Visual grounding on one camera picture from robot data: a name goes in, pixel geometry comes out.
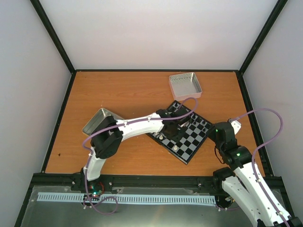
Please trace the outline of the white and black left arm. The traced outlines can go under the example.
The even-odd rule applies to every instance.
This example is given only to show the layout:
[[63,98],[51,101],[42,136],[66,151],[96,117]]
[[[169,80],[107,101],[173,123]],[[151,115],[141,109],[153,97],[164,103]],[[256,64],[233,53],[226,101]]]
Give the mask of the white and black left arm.
[[82,185],[87,190],[98,186],[98,178],[105,161],[116,154],[120,144],[129,138],[147,133],[155,133],[164,138],[179,142],[183,137],[186,125],[191,122],[191,112],[178,109],[168,112],[157,110],[148,116],[129,120],[116,119],[110,115],[105,117],[97,128],[89,135],[89,160],[83,168]]

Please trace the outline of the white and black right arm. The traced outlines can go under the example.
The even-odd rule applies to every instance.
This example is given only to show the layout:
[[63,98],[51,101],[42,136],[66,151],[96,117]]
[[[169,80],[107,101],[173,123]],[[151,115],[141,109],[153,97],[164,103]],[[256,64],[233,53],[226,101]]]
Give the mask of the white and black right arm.
[[219,122],[209,130],[223,163],[227,167],[214,171],[214,187],[228,193],[255,227],[301,227],[302,221],[292,217],[278,201],[262,177],[249,150],[235,138],[238,121]]

